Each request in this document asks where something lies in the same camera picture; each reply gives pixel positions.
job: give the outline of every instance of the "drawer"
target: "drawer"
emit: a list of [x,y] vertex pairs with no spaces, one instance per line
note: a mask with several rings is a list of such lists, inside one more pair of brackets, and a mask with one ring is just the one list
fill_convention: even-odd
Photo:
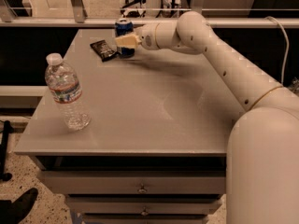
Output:
[[139,198],[66,198],[66,204],[77,213],[131,214],[131,215],[209,215],[221,206],[221,200],[197,198],[150,197]]
[[98,224],[206,224],[207,217],[203,216],[130,216],[130,215],[83,215],[85,222]]
[[225,193],[225,176],[215,172],[42,171],[38,178],[62,194]]

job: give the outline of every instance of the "floor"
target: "floor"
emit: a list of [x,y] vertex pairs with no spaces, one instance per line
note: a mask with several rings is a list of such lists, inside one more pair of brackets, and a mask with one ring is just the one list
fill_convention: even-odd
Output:
[[[119,7],[124,0],[84,0],[89,17],[117,17],[120,16]],[[73,11],[69,0],[30,0],[34,8],[34,17],[71,18]],[[0,114],[0,120],[10,120],[17,131],[9,136],[7,148],[6,172],[12,173],[12,179],[8,182],[0,181],[0,200],[12,202],[21,196],[26,190],[35,187],[39,194],[36,203],[21,224],[79,224],[79,218],[72,220],[68,207],[64,204],[64,196],[53,194],[37,178],[38,168],[25,156],[14,154],[13,149],[18,144],[21,133],[30,117],[20,117]],[[212,216],[209,216],[209,224],[224,224],[226,221],[225,195],[222,197],[222,207]]]

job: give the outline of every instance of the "bottle cap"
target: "bottle cap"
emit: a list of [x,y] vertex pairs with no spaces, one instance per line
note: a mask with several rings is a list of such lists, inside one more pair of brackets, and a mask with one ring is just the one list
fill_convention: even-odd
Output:
[[52,53],[46,57],[48,65],[58,65],[61,64],[64,59],[59,53]]

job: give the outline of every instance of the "cable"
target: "cable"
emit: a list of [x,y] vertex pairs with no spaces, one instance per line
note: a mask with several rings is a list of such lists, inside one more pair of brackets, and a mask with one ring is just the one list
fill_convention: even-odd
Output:
[[280,82],[283,85],[284,71],[285,71],[285,68],[286,68],[286,62],[287,62],[287,58],[288,58],[288,54],[289,54],[289,46],[290,46],[289,38],[288,38],[288,35],[287,35],[286,31],[284,30],[284,27],[281,25],[281,23],[277,19],[275,19],[273,17],[266,17],[266,19],[270,20],[271,22],[276,23],[281,28],[281,31],[284,34],[284,37],[285,37],[285,40],[286,40],[286,43],[287,43],[286,51],[284,53],[282,68],[281,68],[281,81]]

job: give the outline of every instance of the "drawer handle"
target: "drawer handle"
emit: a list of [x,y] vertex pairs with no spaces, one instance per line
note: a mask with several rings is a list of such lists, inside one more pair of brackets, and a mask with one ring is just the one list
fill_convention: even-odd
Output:
[[145,207],[144,209],[143,209],[143,211],[141,212],[141,216],[147,216],[149,214],[149,212],[147,211],[147,208]]
[[144,185],[141,184],[141,188],[138,190],[139,194],[146,194],[148,192],[147,189],[144,188]]

